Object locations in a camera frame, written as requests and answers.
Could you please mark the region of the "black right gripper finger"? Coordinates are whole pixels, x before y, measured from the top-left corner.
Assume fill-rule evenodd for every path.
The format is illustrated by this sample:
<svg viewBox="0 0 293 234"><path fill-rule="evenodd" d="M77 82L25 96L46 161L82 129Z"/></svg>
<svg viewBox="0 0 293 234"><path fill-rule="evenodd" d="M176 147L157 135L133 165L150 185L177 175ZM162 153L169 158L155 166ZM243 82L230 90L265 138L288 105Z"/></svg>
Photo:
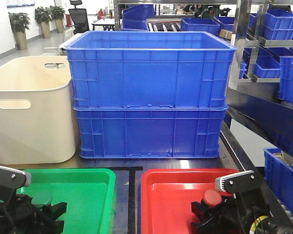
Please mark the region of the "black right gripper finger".
<svg viewBox="0 0 293 234"><path fill-rule="evenodd" d="M204 222L192 222L191 223L192 234L216 234L217 228L215 226L215 220L207 219Z"/></svg>
<svg viewBox="0 0 293 234"><path fill-rule="evenodd" d="M195 214L198 218L207 218L210 216L214 207L209 207L205 203L200 203L197 201L191 202L191 212Z"/></svg>

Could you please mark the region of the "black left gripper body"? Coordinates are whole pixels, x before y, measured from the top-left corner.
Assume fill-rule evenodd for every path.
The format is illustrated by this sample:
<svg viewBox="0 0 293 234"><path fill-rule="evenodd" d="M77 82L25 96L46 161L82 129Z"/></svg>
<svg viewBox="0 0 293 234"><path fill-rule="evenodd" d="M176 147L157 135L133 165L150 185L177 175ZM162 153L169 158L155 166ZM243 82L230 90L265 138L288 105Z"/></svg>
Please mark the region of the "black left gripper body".
<svg viewBox="0 0 293 234"><path fill-rule="evenodd" d="M0 199L0 234L49 233L49 199L18 194Z"/></svg>

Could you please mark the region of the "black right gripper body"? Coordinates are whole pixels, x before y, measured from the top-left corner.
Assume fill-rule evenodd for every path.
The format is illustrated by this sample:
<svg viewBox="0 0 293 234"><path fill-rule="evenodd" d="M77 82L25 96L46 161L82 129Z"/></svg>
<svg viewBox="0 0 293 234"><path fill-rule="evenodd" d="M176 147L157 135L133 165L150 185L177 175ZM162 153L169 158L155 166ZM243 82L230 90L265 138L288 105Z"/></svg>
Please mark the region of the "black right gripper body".
<svg viewBox="0 0 293 234"><path fill-rule="evenodd" d="M267 234L269 205L259 197L222 195L221 202L207 209L209 234Z"/></svg>

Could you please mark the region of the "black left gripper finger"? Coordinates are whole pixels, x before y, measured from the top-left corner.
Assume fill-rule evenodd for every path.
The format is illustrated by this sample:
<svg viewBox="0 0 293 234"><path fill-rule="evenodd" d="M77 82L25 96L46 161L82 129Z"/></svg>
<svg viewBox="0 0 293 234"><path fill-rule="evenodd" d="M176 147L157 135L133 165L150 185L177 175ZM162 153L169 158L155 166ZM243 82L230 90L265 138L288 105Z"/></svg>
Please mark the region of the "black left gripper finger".
<svg viewBox="0 0 293 234"><path fill-rule="evenodd" d="M59 218L67 211L67 203L60 202L55 205L43 205L42 211L47 214L50 218Z"/></svg>
<svg viewBox="0 0 293 234"><path fill-rule="evenodd" d="M49 223L44 223L42 225L42 233L43 234L62 234L64 230L64 221L52 221Z"/></svg>

